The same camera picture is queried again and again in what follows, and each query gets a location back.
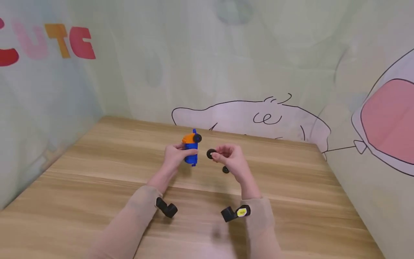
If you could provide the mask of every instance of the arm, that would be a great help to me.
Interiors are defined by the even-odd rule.
[[[132,259],[157,210],[157,197],[162,195],[156,188],[146,185],[139,188],[93,244],[88,258]]]
[[[246,219],[248,258],[281,259],[282,251],[274,233],[274,217],[270,201],[262,193],[239,146],[227,144],[212,153],[215,162],[227,166],[241,187],[241,204],[249,205]]]
[[[133,259],[145,229],[157,208],[156,199],[176,175],[181,161],[197,150],[183,150],[184,145],[170,145],[165,149],[160,170],[146,185],[139,188],[121,212],[111,221],[88,252],[89,259]]]
[[[241,204],[249,205],[251,214],[245,218],[248,244],[248,258],[250,259],[281,259],[282,251],[274,233],[274,216],[270,201],[254,194],[258,190],[257,184],[249,180],[241,184]]]

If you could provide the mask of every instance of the yellow sticker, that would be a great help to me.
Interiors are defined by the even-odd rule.
[[[247,214],[247,209],[246,208],[241,208],[237,211],[237,216],[238,217],[244,217]]]

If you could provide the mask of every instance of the beige sleeve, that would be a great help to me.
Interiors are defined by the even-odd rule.
[[[249,205],[251,214],[246,217],[248,258],[281,259],[282,251],[274,233],[274,217],[267,198],[242,200]]]
[[[142,234],[152,220],[161,193],[142,186],[106,227],[88,252],[89,259],[133,259]]]

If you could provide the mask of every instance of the red letter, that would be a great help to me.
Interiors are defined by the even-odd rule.
[[[65,37],[67,37],[65,25],[61,23],[49,23],[45,24],[45,29],[50,39],[58,40],[62,58],[70,58],[69,51],[67,50],[65,43]]]
[[[91,39],[88,28],[72,27],[70,29],[69,41],[73,53],[80,58],[96,59],[92,44],[83,41],[83,39]]]
[[[3,29],[4,21],[0,18],[0,29]],[[0,49],[0,67],[13,65],[19,60],[19,54],[14,48]]]

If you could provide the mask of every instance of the colorful letter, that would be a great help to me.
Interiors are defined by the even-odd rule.
[[[50,39],[57,39],[62,58],[70,58],[65,43],[65,37],[67,37],[65,25],[61,23],[49,23],[45,24],[45,29]]]
[[[27,35],[24,25],[18,21],[12,21],[12,28],[17,40],[22,46],[23,51],[31,59],[44,59],[48,56],[48,45],[43,28],[40,26],[33,26],[34,34],[37,38],[37,45],[34,45]]]
[[[92,44],[83,39],[91,39],[88,28],[72,27],[70,29],[69,41],[73,53],[80,58],[96,59]]]
[[[4,21],[0,18],[0,29],[3,29]],[[0,49],[0,67],[12,65],[19,60],[19,54],[16,49]]]

